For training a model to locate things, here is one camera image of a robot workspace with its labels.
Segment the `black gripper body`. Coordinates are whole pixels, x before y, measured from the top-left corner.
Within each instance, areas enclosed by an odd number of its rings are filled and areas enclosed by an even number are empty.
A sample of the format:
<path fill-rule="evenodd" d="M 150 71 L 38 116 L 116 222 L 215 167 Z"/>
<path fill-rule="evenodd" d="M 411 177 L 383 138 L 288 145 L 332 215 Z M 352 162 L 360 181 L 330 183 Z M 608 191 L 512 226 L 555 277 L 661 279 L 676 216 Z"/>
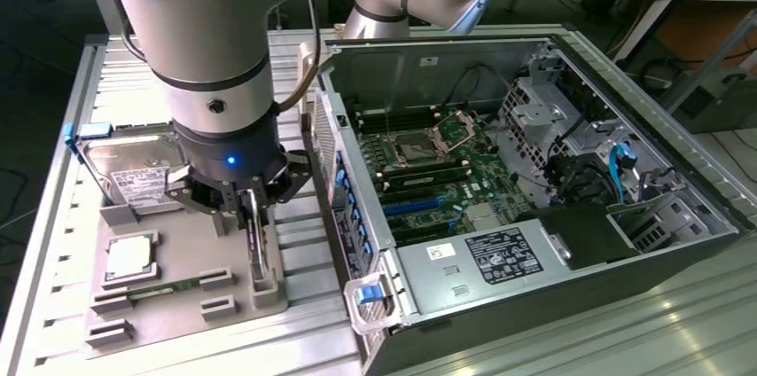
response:
<path fill-rule="evenodd" d="M 179 122 L 174 128 L 195 171 L 216 181 L 246 183 L 255 176 L 270 181 L 287 166 L 274 112 L 234 132 L 202 133 Z"/>

